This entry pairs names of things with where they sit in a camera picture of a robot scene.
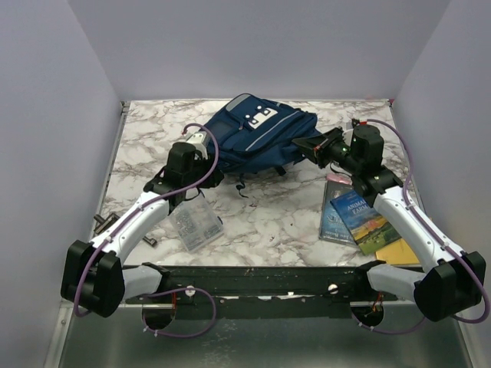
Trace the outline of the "navy blue student backpack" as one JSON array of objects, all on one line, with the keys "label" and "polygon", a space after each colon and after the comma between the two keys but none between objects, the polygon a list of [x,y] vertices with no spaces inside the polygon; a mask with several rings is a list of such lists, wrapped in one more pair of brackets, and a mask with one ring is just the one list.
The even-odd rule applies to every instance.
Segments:
[{"label": "navy blue student backpack", "polygon": [[236,189],[245,187],[244,175],[274,169],[286,174],[288,164],[305,159],[293,143],[297,138],[310,138],[316,129],[315,113],[288,104],[240,94],[233,98],[204,125],[219,146],[218,169],[239,177]]}]

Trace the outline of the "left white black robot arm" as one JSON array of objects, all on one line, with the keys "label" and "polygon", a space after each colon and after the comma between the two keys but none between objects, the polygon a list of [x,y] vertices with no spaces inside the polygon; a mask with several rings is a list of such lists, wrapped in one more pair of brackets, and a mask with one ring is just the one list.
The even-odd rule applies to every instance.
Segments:
[{"label": "left white black robot arm", "polygon": [[222,175],[216,168],[219,153],[201,153],[196,144],[173,144],[166,165],[143,187],[136,202],[108,229],[88,242],[75,241],[68,249],[61,296],[84,317],[109,317],[120,302],[146,295],[160,303],[169,297],[163,271],[151,264],[124,268],[137,244],[186,198],[190,189],[212,188]]}]

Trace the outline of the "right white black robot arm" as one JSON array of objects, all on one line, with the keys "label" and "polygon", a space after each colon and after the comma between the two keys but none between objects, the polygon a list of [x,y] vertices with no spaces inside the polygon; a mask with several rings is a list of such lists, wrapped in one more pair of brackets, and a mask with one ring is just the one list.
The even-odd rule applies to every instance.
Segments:
[{"label": "right white black robot arm", "polygon": [[490,315],[490,300],[483,286],[486,261],[477,251],[468,253],[446,236],[410,198],[407,182],[382,163],[384,139],[376,120],[356,122],[353,129],[292,142],[305,158],[320,168],[337,163],[351,176],[354,191],[386,218],[417,256],[421,272],[386,263],[367,267],[353,281],[354,294],[368,301],[387,292],[414,302],[433,322],[484,305],[482,323]]}]

